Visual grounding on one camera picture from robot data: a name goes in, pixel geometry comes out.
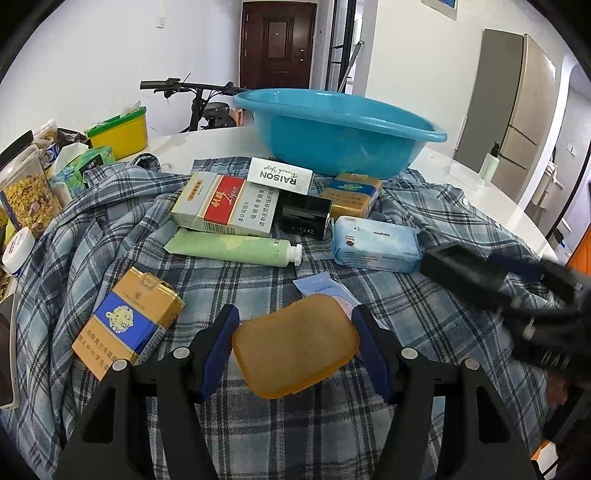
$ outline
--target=lion emblem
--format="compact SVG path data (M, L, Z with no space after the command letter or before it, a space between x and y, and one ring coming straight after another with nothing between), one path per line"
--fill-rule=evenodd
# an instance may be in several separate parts
M124 333L134 325L134 311L126 305L121 305L106 315L109 326L115 333Z

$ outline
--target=plaid shirt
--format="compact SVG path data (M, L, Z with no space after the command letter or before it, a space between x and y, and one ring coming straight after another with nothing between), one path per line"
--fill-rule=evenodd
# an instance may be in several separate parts
M201 170L245 177L248 158L196 161ZM332 260L330 241L287 235L303 244L299 267L260 267L182 257L163 245L177 227L170 210L187 176L116 164L89 172L89 190L66 207L37 242L21 276L18 309L18 381L21 407L2 424L37 475L49 478L98 381L78 360L72 343L109 290L131 266L174 286L186 306L154 355L186 346L226 303L241 319L298 300L296 278L327 271L368 305L401 343L433 360L458 364L476 358L507 405L529 450L544 420L543 372L511 359L511 341L498 319L477 312L425 276L358 270ZM316 176L318 193L328 177ZM458 240L483 255L492 251L534 258L524 243L463 202L450 185L426 183L406 170L384 181L371 218L421 229L423 247ZM552 301L539 284L514 277L504 288L538 306ZM369 478L392 419L355 356L332 377L280 400L251 393L230 357L218 391L197 406L220 478ZM148 400L157 478L168 478L157 430L157 406ZM425 477L432 476L443 430L443 402L433 408Z

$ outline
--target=bicycle seat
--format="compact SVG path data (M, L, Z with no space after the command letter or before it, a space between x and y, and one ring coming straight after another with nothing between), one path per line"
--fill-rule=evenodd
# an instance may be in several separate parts
M230 106L223 102L209 102L203 112L205 119L221 118L230 114Z

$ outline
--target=refrigerator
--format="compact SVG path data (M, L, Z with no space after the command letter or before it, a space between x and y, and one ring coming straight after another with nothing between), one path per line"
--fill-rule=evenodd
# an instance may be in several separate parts
M519 199L556 109L556 68L529 35L486 29L454 159L478 172L501 146L492 183Z

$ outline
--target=cream tube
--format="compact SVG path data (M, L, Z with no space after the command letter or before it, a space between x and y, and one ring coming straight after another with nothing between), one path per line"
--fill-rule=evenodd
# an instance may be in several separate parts
M178 229L164 246L171 254L213 258L253 265L286 267L301 263L301 244L293 247L288 240L256 236L219 235Z

